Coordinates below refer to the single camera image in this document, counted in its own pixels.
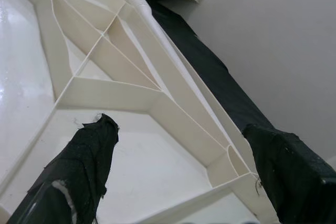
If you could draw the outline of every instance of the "white plastic structure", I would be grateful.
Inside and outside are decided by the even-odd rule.
[[[250,146],[144,0],[30,1],[55,105],[2,178],[4,209],[13,213],[81,123],[105,113],[120,142],[99,223],[277,220]]]

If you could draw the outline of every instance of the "torn black fabric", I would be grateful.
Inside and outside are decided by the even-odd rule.
[[[106,193],[117,142],[118,125],[107,115],[84,124],[45,167],[8,223],[91,224]]]
[[[292,133],[248,125],[262,185],[281,223],[336,223],[336,172]]]

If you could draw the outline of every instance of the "white wall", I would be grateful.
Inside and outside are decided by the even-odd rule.
[[[167,2],[275,127],[336,155],[336,0]]]

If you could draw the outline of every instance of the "gray wall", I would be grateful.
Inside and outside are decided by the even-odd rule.
[[[336,0],[167,1],[275,127],[336,155]]]

